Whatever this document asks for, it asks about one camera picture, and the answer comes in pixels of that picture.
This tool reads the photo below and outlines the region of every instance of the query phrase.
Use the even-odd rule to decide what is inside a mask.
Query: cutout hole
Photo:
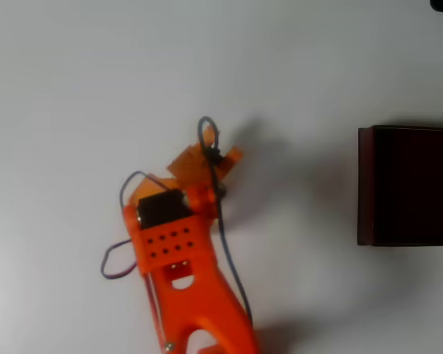
[[[193,284],[194,280],[194,275],[188,275],[183,278],[175,279],[172,281],[172,287],[177,290],[184,290],[189,288]]]
[[[216,339],[206,330],[196,330],[188,341],[186,354],[197,354],[199,350],[215,345]]]

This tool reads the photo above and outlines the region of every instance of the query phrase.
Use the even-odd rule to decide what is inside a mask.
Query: orange 3d-printed part
[[[210,130],[205,131],[204,139],[207,144],[213,142]],[[217,176],[223,178],[241,156],[241,151],[233,148],[216,166]],[[151,177],[182,190],[191,216],[142,228],[139,200],[167,192],[149,179],[141,183],[123,209],[161,349],[185,354],[191,333],[202,329],[218,344],[200,353],[258,354],[250,321],[217,266],[210,239],[210,226],[218,217],[216,197],[200,144],[188,147],[168,169],[175,178]],[[193,276],[190,286],[174,287],[174,281],[187,276]]]

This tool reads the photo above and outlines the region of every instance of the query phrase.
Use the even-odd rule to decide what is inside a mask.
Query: orange plastic frame
[[[241,157],[232,149],[217,168],[226,175]],[[148,179],[141,183],[123,210],[142,274],[159,343],[164,353],[185,354],[188,339],[196,330],[207,330],[218,341],[200,354],[258,354],[252,326],[244,309],[217,266],[210,239],[216,218],[215,197],[198,145],[189,147],[168,168],[176,178],[160,179],[186,192],[195,215],[171,223],[140,229],[137,201],[163,192]],[[192,284],[177,289],[173,281],[193,275]]]

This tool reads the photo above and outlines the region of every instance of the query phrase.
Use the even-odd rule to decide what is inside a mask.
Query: dark brown box
[[[443,246],[443,128],[359,129],[357,242]]]

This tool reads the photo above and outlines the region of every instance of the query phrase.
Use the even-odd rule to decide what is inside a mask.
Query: screw
[[[164,349],[167,353],[172,352],[175,348],[174,343],[166,343]]]

